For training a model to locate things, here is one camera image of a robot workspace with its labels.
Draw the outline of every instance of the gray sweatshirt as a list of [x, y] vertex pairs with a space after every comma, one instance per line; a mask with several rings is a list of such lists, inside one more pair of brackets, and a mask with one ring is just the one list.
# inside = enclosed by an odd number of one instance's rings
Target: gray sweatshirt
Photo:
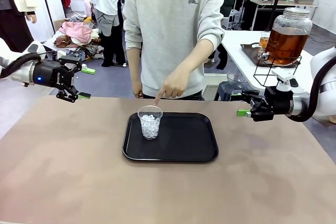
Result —
[[[143, 93], [155, 97], [165, 78], [191, 53], [201, 39], [217, 48], [222, 42], [224, 0], [125, 0], [126, 49], [141, 48]], [[203, 64], [189, 77], [181, 97], [202, 90]]]

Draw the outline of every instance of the pile of clothes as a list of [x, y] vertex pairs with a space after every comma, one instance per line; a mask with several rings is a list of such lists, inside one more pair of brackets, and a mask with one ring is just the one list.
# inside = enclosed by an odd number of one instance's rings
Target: pile of clothes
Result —
[[67, 18], [66, 20], [69, 22], [84, 22], [87, 19], [88, 17], [86, 15], [75, 13], [71, 18]]
[[71, 48], [71, 53], [81, 60], [101, 58], [103, 48], [98, 33], [98, 29], [92, 29], [83, 22], [64, 22], [54, 35], [54, 45], [58, 48]]

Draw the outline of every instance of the plastic cup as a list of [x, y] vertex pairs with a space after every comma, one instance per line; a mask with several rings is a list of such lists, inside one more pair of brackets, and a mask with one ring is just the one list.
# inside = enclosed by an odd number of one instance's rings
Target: plastic cup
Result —
[[145, 106], [138, 111], [142, 135], [145, 139], [152, 140], [158, 136], [162, 116], [162, 110], [156, 106]]
[[261, 48], [266, 48], [269, 40], [270, 32], [269, 31], [263, 31], [260, 33], [260, 42], [259, 46]]

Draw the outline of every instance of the iced tea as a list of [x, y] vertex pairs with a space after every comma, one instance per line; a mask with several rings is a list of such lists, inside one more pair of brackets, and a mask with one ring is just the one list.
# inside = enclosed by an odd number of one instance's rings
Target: iced tea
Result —
[[296, 28], [282, 28], [281, 31], [272, 30], [266, 47], [269, 52], [269, 62], [275, 65], [287, 66], [295, 62], [300, 56], [307, 41], [308, 34]]

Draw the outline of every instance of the desk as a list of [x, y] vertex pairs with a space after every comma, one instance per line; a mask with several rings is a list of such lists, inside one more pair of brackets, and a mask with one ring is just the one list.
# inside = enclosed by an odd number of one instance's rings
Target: desk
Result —
[[[246, 56], [242, 51], [240, 44], [252, 44], [259, 42], [260, 32], [259, 31], [225, 31], [225, 36], [223, 39], [223, 46], [227, 50], [228, 54], [231, 56], [234, 63], [237, 65], [239, 70], [243, 73], [245, 78], [248, 80], [250, 85], [254, 89], [264, 90], [265, 87], [261, 86], [258, 81], [254, 78], [254, 73], [256, 70], [256, 65]], [[310, 60], [312, 55], [306, 51], [302, 51], [302, 60], [299, 65], [295, 77], [300, 84], [300, 86], [310, 92], [311, 86], [313, 83], [313, 78], [310, 71]], [[269, 68], [267, 67], [258, 67], [258, 72], [261, 74], [267, 74]], [[293, 69], [285, 69], [290, 73], [293, 73]], [[258, 80], [263, 83], [265, 77], [259, 76]], [[275, 77], [270, 77], [267, 79], [267, 86], [275, 86], [277, 80]]]
[[[252, 22], [252, 26], [251, 26], [251, 31], [253, 31], [254, 24], [255, 24], [256, 18], [257, 18], [258, 10], [260, 10], [260, 9], [271, 10], [271, 8], [265, 8], [265, 6], [273, 6], [275, 1], [272, 1], [272, 2], [265, 2], [265, 1], [262, 1], [262, 0], [250, 0], [250, 1], [252, 3], [255, 3], [257, 5], [256, 11], [255, 11], [255, 14], [254, 14], [254, 18], [253, 18], [253, 22]], [[304, 8], [306, 8], [306, 7], [313, 7], [314, 8], [314, 12], [312, 14], [312, 18], [314, 17], [316, 8], [318, 7], [318, 5], [298, 4], [298, 3], [295, 3], [295, 1], [286, 1], [286, 0], [279, 0], [278, 6], [293, 6], [293, 7], [295, 7], [295, 6], [303, 6]]]
[[0, 220], [334, 224], [336, 167], [302, 123], [238, 118], [249, 107], [241, 102], [161, 101], [164, 112], [205, 114], [219, 156], [131, 162], [121, 149], [127, 119], [150, 103], [43, 97], [0, 141]]

